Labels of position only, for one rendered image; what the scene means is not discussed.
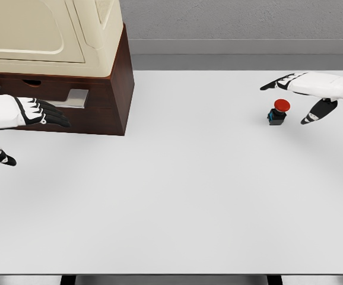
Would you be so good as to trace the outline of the brown wooden cabinet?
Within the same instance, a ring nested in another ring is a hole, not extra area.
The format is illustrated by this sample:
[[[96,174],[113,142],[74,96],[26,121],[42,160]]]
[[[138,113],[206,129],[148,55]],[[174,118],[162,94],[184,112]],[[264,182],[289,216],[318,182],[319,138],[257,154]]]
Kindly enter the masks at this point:
[[[75,77],[66,75],[10,74],[0,73],[1,79],[22,79],[25,83],[38,86],[45,81],[67,81],[104,84],[112,106],[110,108],[61,107],[71,127],[54,124],[38,124],[25,127],[26,131],[68,132],[79,134],[124,135],[128,121],[135,82],[127,31],[123,30],[111,74],[107,77]]]

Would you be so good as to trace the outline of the beige boxy appliance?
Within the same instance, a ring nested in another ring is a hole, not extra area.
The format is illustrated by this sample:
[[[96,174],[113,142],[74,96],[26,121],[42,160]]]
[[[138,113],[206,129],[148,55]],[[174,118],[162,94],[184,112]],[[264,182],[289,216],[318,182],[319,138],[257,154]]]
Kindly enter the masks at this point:
[[[119,0],[0,0],[0,72],[106,77],[123,29]]]

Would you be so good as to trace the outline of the red push-button switch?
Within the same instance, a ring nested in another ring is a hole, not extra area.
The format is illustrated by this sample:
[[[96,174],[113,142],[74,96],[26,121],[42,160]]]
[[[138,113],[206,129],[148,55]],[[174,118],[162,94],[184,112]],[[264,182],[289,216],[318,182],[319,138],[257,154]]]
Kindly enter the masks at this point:
[[[274,107],[269,111],[267,119],[270,125],[282,125],[290,110],[290,103],[285,99],[278,99],[274,102]]]

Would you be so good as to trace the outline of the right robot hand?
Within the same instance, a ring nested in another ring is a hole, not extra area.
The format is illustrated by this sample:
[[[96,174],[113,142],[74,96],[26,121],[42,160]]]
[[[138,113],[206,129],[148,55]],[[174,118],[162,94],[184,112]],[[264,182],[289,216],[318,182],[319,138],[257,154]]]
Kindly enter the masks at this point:
[[[338,100],[343,100],[343,76],[340,75],[313,71],[292,73],[273,80],[260,89],[272,88],[319,98],[306,117],[301,120],[302,125],[324,118],[336,109]]]

